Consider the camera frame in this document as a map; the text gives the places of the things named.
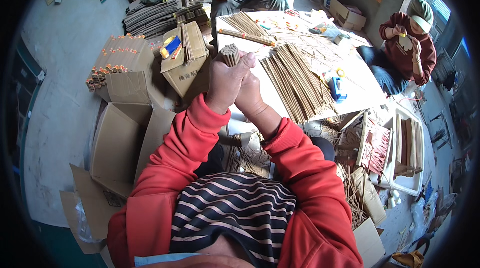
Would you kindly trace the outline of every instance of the red wire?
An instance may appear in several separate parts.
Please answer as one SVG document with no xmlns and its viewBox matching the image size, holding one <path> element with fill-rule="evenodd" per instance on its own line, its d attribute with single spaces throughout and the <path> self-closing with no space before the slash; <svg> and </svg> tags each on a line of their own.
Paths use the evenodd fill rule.
<svg viewBox="0 0 480 268">
<path fill-rule="evenodd" d="M 404 98 L 402 98 L 402 99 L 399 101 L 399 103 L 400 103 L 401 101 L 403 101 L 404 99 L 410 99 L 411 101 L 419 101 L 419 100 L 421 100 L 422 98 L 423 98 L 423 91 L 421 92 L 421 97 L 420 97 L 419 99 L 404 97 Z"/>
</svg>

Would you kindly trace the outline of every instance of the maroon sweatshirt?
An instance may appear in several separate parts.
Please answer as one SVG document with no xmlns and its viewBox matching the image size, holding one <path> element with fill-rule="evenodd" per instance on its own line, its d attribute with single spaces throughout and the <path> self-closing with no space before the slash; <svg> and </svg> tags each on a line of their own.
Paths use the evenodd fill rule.
<svg viewBox="0 0 480 268">
<path fill-rule="evenodd" d="M 386 28 L 394 28 L 396 25 L 403 25 L 407 34 L 420 41 L 421 52 L 420 62 L 423 74 L 413 73 L 413 48 L 408 37 L 393 36 L 391 39 L 385 37 Z M 399 70 L 405 79 L 413 79 L 417 85 L 424 85 L 430 78 L 435 64 L 437 63 L 437 53 L 434 43 L 428 34 L 416 35 L 410 28 L 408 15 L 402 12 L 393 13 L 390 20 L 380 25 L 380 37 L 385 40 L 385 54 L 390 62 Z"/>
</svg>

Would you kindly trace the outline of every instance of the red sleeve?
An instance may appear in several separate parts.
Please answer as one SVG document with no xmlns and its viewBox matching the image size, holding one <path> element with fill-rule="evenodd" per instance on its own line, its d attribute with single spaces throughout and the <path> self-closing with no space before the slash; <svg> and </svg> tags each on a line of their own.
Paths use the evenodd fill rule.
<svg viewBox="0 0 480 268">
<path fill-rule="evenodd" d="M 265 147 L 283 182 L 297 196 L 297 207 L 312 221 L 334 248 L 363 263 L 352 231 L 352 217 L 345 200 L 337 166 L 290 119 L 283 118 L 275 138 Z"/>
<path fill-rule="evenodd" d="M 111 217 L 106 241 L 116 267 L 131 266 L 126 228 L 129 202 L 141 196 L 180 192 L 193 182 L 197 178 L 194 170 L 207 161 L 208 152 L 219 139 L 217 133 L 228 123 L 230 110 L 219 115 L 205 104 L 204 97 L 205 93 L 200 94 L 187 110 L 175 116 L 170 132 L 150 156 L 127 204 Z"/>
<path fill-rule="evenodd" d="M 421 42 L 421 48 L 420 61 L 423 73 L 421 75 L 416 73 L 413 74 L 415 84 L 419 86 L 428 83 L 430 73 L 437 63 L 437 52 L 430 36 L 428 36 L 427 40 Z"/>
<path fill-rule="evenodd" d="M 391 16 L 390 16 L 390 19 L 385 21 L 384 23 L 382 23 L 380 25 L 380 28 L 378 29 L 379 33 L 380 33 L 380 37 L 383 39 L 383 40 L 389 40 L 386 36 L 385 36 L 385 29 L 386 28 L 394 28 L 395 25 L 398 24 L 401 24 L 400 23 L 400 20 L 402 18 L 402 13 L 399 13 L 399 12 L 396 12 L 396 13 L 393 13 Z"/>
</svg>

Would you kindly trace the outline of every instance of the red sweatshirt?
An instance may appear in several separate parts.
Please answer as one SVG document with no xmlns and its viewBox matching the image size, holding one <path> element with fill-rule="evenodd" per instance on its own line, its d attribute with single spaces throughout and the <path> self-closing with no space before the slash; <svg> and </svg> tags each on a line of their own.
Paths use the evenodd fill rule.
<svg viewBox="0 0 480 268">
<path fill-rule="evenodd" d="M 135 256 L 168 253 L 177 195 L 197 178 L 194 170 L 207 161 L 220 127 L 231 115 L 210 110 L 204 96 L 175 116 L 127 204 L 110 219 L 106 240 L 117 268 L 134 267 Z M 363 267 L 335 163 L 324 160 L 320 149 L 288 118 L 282 119 L 265 150 L 297 196 L 278 267 Z"/>
<path fill-rule="evenodd" d="M 435 51 L 434 43 L 428 34 L 416 35 L 412 32 L 410 21 L 407 14 L 402 12 L 393 13 L 390 20 L 380 25 L 380 37 L 385 40 L 385 54 L 390 62 L 402 73 L 405 79 L 415 80 L 417 85 L 424 85 L 430 78 L 435 64 L 437 63 L 437 53 Z M 385 37 L 386 28 L 394 28 L 396 25 L 403 25 L 409 35 L 417 38 L 420 41 L 421 52 L 420 62 L 423 69 L 423 74 L 413 73 L 413 48 L 411 44 L 408 45 L 410 39 L 408 37 L 393 36 L 391 39 Z"/>
</svg>

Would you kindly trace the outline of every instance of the striped shirt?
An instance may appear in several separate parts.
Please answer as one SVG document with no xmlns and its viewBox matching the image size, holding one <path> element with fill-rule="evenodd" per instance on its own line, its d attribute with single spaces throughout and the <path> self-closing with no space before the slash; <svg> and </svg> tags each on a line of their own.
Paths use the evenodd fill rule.
<svg viewBox="0 0 480 268">
<path fill-rule="evenodd" d="M 255 267 L 276 267 L 296 201 L 280 182 L 248 173 L 199 178 L 178 195 L 170 253 L 195 252 L 227 235 Z"/>
</svg>

